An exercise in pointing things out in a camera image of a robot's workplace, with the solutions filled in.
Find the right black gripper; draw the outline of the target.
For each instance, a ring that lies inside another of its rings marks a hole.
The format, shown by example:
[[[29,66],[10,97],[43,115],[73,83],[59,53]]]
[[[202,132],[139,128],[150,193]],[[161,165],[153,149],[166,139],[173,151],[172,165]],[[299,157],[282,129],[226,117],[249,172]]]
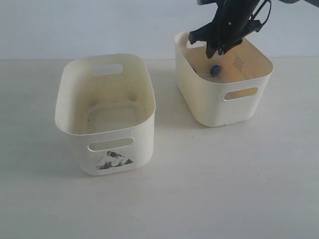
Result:
[[[242,38],[262,28],[261,21],[256,19],[258,0],[216,0],[215,3],[217,11],[212,22],[188,35],[191,45],[206,42],[208,59],[224,55],[224,50],[241,44]]]

